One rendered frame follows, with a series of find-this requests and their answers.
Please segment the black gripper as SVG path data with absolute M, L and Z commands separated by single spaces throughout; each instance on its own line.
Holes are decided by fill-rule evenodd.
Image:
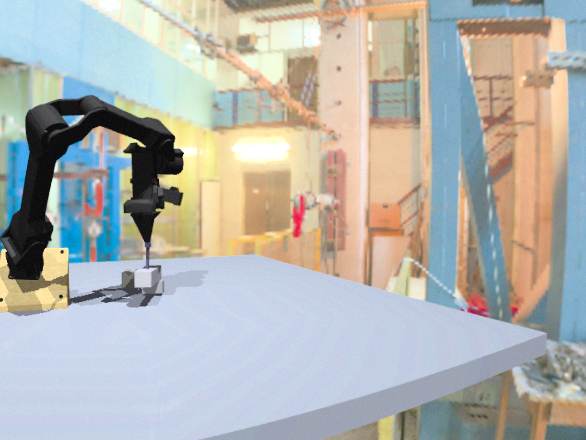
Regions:
M 145 242 L 150 242 L 154 219 L 161 213 L 156 209 L 165 209 L 165 201 L 156 203 L 152 200 L 153 185 L 159 179 L 154 173 L 132 174 L 133 198 L 124 204 L 124 213 L 130 213 L 137 229 Z

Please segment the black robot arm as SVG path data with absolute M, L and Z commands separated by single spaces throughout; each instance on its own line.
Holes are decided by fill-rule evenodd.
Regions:
M 69 126 L 61 117 L 69 115 L 84 117 Z M 29 158 L 21 208 L 0 235 L 7 250 L 9 279 L 39 279 L 44 249 L 48 241 L 52 242 L 53 226 L 46 209 L 56 161 L 70 145 L 82 141 L 99 126 L 145 145 L 130 143 L 123 151 L 132 153 L 132 174 L 178 175 L 183 171 L 184 152 L 175 149 L 176 137 L 157 118 L 137 117 L 91 94 L 78 99 L 53 100 L 29 110 L 25 122 Z

